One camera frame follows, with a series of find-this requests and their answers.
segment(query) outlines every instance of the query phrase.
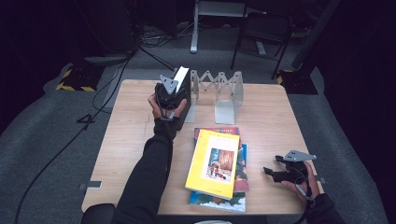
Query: wooden table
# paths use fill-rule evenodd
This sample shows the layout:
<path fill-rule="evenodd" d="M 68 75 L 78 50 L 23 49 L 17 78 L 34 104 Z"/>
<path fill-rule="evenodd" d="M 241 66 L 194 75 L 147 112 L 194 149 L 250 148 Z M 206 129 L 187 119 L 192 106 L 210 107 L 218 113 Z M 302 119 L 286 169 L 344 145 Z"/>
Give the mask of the wooden table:
<path fill-rule="evenodd" d="M 107 126 L 93 169 L 91 181 L 102 181 L 99 189 L 88 189 L 82 211 L 99 203 L 117 204 L 125 183 L 142 156 L 146 141 L 153 135 L 153 117 L 147 101 L 155 80 L 124 80 Z M 232 215 L 215 209 L 189 205 L 191 192 L 184 188 L 194 151 L 195 127 L 224 126 L 215 123 L 215 93 L 201 91 L 195 122 L 185 123 L 177 133 L 169 181 L 163 194 L 160 214 Z M 274 183 L 262 167 L 282 170 L 275 155 L 291 149 L 307 152 L 300 128 L 283 87 L 244 84 L 244 103 L 236 125 L 247 144 L 247 215 L 301 214 L 304 205 L 297 196 Z"/>

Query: metal bracket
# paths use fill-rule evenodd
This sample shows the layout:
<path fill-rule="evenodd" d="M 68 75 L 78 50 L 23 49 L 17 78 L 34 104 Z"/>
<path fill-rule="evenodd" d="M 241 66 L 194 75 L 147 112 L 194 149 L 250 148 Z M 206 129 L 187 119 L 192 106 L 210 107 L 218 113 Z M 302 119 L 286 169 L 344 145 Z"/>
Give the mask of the metal bracket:
<path fill-rule="evenodd" d="M 284 158 L 284 161 L 311 161 L 316 160 L 317 156 L 303 153 L 292 149 Z"/>
<path fill-rule="evenodd" d="M 174 90 L 177 87 L 178 81 L 173 80 L 172 78 L 169 77 L 165 77 L 163 75 L 160 75 L 160 80 L 163 83 L 163 86 L 165 87 L 168 94 L 169 95 L 172 94 L 172 92 L 174 92 Z"/>

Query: book cover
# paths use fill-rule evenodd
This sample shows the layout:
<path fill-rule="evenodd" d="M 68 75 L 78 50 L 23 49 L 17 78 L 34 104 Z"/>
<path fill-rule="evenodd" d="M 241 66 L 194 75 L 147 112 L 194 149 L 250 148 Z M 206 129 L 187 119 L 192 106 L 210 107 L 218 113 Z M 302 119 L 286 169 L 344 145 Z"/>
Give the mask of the book cover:
<path fill-rule="evenodd" d="M 230 200 L 233 197 L 239 135 L 201 130 L 186 188 Z"/>
<path fill-rule="evenodd" d="M 239 128 L 238 127 L 206 127 L 206 128 L 195 128 L 194 129 L 194 141 L 195 144 L 197 143 L 198 140 L 198 135 L 199 135 L 199 131 L 201 129 L 205 129 L 205 130 L 209 130 L 212 132 L 217 132 L 217 133 L 230 133 L 230 134 L 236 134 L 236 135 L 241 135 L 239 132 Z M 239 148 L 242 147 L 242 142 L 241 142 L 241 138 L 239 138 Z"/>
<path fill-rule="evenodd" d="M 209 130 L 218 133 L 230 133 L 240 136 L 238 127 L 208 127 L 194 129 L 194 142 L 197 143 L 198 135 L 201 129 Z M 235 182 L 233 185 L 233 192 L 248 192 L 248 175 L 246 167 L 247 146 L 242 145 L 241 137 L 239 137 L 240 148 L 237 155 Z"/>
<path fill-rule="evenodd" d="M 248 147 L 246 144 L 242 145 L 242 150 L 240 149 L 238 152 L 238 162 L 244 160 L 244 164 L 246 167 L 247 164 L 247 150 Z M 237 213 L 245 213 L 246 212 L 246 193 L 244 191 L 233 192 L 233 197 L 231 200 L 224 200 L 220 198 L 213 197 L 211 195 L 203 194 L 197 191 L 191 191 L 190 196 L 190 204 L 197 205 L 202 207 L 214 208 L 228 212 L 237 212 Z"/>

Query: table leg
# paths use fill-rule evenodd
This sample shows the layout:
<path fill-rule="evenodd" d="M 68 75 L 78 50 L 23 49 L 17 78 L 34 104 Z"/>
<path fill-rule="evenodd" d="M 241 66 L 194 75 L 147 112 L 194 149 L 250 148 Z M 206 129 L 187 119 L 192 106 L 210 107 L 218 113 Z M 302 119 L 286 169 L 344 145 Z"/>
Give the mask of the table leg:
<path fill-rule="evenodd" d="M 198 50 L 198 7 L 199 7 L 199 0 L 195 1 L 195 9 L 194 9 L 194 31 L 192 33 L 191 39 L 191 53 L 196 53 Z"/>

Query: hand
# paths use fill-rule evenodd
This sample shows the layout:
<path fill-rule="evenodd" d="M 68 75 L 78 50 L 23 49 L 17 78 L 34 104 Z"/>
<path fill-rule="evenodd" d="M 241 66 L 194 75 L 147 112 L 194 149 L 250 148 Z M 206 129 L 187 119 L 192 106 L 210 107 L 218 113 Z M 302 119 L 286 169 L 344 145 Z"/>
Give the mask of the hand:
<path fill-rule="evenodd" d="M 308 162 L 306 162 L 306 161 L 304 161 L 304 164 L 305 164 L 305 167 L 306 167 L 306 171 L 308 172 L 309 187 L 311 187 L 312 196 L 315 199 L 320 194 L 318 182 L 317 182 L 317 180 L 314 177 L 314 172 L 312 171 L 311 165 Z M 284 181 L 281 182 L 281 184 L 282 184 L 282 186 L 286 187 L 287 189 L 290 189 L 291 191 L 294 191 L 297 194 L 297 196 L 303 202 L 306 203 L 306 198 L 300 193 L 299 190 L 297 190 L 296 185 L 294 183 L 291 183 L 289 181 L 284 180 Z M 304 182 L 300 186 L 306 192 L 306 183 Z"/>
<path fill-rule="evenodd" d="M 148 103 L 152 107 L 152 115 L 154 116 L 154 118 L 155 119 L 159 119 L 161 117 L 161 110 L 160 110 L 160 107 L 158 106 L 158 104 L 156 102 L 155 93 L 152 93 L 148 97 Z M 187 103 L 186 99 L 183 99 L 180 102 L 178 107 L 175 109 L 175 115 L 174 115 L 175 118 L 179 118 L 180 117 L 181 111 L 183 111 L 183 109 L 186 107 L 186 103 Z M 166 117 L 168 117 L 173 112 L 173 110 L 165 110 L 165 109 L 163 109 L 163 112 L 165 112 Z"/>

